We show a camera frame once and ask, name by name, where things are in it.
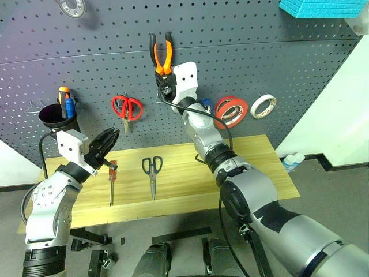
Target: black cup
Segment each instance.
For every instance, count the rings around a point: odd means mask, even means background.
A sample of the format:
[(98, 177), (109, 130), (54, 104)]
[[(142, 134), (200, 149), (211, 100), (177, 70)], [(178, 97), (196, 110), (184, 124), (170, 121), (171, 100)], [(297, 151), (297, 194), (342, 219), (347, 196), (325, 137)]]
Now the black cup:
[(72, 129), (78, 132), (81, 131), (77, 122), (77, 113), (74, 113), (74, 116), (69, 119), (64, 119), (60, 104), (46, 106), (40, 111), (39, 118), (53, 133)]

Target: wooden board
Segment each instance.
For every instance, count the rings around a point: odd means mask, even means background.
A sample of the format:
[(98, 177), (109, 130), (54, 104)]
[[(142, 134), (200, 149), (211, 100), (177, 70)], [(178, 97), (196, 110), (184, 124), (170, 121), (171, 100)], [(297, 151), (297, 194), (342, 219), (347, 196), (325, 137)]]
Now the wooden board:
[[(272, 179), (279, 199), (300, 196), (265, 135), (234, 138), (234, 151)], [(114, 205), (109, 207), (110, 181), (108, 168), (103, 166), (84, 183), (73, 206), (72, 228), (217, 208), (219, 189), (208, 167), (194, 160), (195, 154), (193, 143), (110, 152), (107, 160), (118, 161)], [(163, 157), (155, 201), (141, 167), (143, 158), (153, 156)], [(66, 163), (63, 157), (47, 159), (49, 175)], [(24, 232), (23, 223), (19, 231)]]

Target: white tape roll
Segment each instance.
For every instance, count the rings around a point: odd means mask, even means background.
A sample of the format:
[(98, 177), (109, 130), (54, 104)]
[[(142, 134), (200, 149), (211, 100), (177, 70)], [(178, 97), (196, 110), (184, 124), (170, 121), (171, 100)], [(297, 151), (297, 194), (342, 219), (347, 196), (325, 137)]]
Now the white tape roll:
[[(269, 106), (264, 111), (262, 111), (261, 113), (255, 114), (256, 109), (261, 105), (261, 103), (263, 103), (265, 101), (270, 102)], [(271, 94), (263, 95), (260, 98), (258, 98), (255, 101), (255, 103), (252, 105), (252, 107), (250, 109), (250, 114), (256, 119), (263, 118), (263, 117), (267, 116), (271, 111), (273, 111), (274, 107), (276, 106), (276, 103), (277, 103), (277, 99), (273, 95), (271, 95)]]

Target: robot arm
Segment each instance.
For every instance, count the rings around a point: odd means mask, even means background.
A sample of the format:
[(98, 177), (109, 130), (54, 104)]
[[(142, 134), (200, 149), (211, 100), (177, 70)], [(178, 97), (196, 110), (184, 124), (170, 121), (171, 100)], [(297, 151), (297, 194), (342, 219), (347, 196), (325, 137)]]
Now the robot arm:
[[(173, 69), (175, 97), (171, 103), (199, 111), (196, 64)], [(252, 228), (293, 276), (369, 276), (369, 255), (313, 219), (282, 208), (273, 182), (227, 146), (213, 120), (202, 114), (180, 112), (199, 155), (212, 171), (227, 213)]]
[(88, 138), (75, 131), (57, 133), (58, 149), (69, 163), (42, 181), (33, 191), (33, 210), (26, 225), (23, 277), (65, 276), (66, 244), (71, 209), (90, 175), (97, 175), (105, 156), (114, 146), (119, 130), (107, 129), (88, 145)]

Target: water bottle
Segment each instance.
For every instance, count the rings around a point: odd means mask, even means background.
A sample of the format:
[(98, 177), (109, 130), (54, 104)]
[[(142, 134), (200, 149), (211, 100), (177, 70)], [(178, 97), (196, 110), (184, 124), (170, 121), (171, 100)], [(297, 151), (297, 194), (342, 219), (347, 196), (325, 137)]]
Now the water bottle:
[(291, 169), (289, 169), (294, 163), (296, 162), (296, 157), (293, 155), (287, 155), (283, 161), (282, 164), (284, 168), (287, 170), (287, 172), (291, 172)]
[(289, 167), (289, 170), (293, 170), (296, 166), (298, 166), (303, 160), (305, 160), (305, 155), (302, 153), (296, 153), (294, 154), (296, 160), (293, 163), (293, 165), (291, 167)]

